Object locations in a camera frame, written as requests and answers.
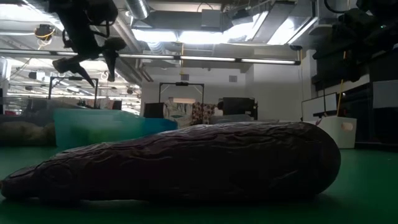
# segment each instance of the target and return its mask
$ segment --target translucent storage bin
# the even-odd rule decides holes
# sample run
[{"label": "translucent storage bin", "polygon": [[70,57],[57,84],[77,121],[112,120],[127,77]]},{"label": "translucent storage bin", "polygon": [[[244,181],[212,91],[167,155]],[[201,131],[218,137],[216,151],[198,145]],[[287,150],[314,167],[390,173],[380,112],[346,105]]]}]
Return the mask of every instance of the translucent storage bin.
[{"label": "translucent storage bin", "polygon": [[54,120],[57,146],[64,149],[177,129],[173,121],[143,118],[116,110],[60,109],[55,111]]}]

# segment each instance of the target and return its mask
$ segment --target ceiling pipe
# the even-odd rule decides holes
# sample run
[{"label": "ceiling pipe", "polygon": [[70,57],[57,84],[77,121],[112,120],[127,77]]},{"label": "ceiling pipe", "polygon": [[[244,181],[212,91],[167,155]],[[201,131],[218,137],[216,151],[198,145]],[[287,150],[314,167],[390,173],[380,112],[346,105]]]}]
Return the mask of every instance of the ceiling pipe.
[{"label": "ceiling pipe", "polygon": [[125,0],[131,16],[137,20],[143,20],[149,16],[150,7],[146,0]]}]

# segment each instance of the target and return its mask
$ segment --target teal plastic bin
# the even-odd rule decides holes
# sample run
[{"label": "teal plastic bin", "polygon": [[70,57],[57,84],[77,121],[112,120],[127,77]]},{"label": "teal plastic bin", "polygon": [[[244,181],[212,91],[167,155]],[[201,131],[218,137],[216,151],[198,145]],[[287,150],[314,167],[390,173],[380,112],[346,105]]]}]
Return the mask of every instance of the teal plastic bin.
[{"label": "teal plastic bin", "polygon": [[177,129],[173,121],[143,118],[116,110],[58,109],[54,112],[54,120],[57,146],[63,149],[136,139]]}]

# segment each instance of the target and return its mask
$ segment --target white box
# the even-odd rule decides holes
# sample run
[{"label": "white box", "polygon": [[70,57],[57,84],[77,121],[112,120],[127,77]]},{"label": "white box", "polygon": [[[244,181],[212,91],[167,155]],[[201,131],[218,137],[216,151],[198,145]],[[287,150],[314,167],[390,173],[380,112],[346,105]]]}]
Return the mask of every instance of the white box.
[{"label": "white box", "polygon": [[356,119],[330,116],[315,123],[335,140],[339,149],[354,149],[356,135]]}]

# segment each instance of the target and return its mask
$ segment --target table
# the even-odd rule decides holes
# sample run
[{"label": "table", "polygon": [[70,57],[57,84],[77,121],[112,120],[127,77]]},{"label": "table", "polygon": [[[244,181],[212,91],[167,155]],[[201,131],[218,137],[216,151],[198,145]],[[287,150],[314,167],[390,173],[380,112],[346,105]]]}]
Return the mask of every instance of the table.
[{"label": "table", "polygon": [[[1,148],[0,179],[39,163],[54,148]],[[83,202],[78,207],[10,202],[0,196],[1,224],[62,223],[394,223],[398,220],[398,154],[343,150],[336,182],[309,202],[261,205],[159,205]]]}]

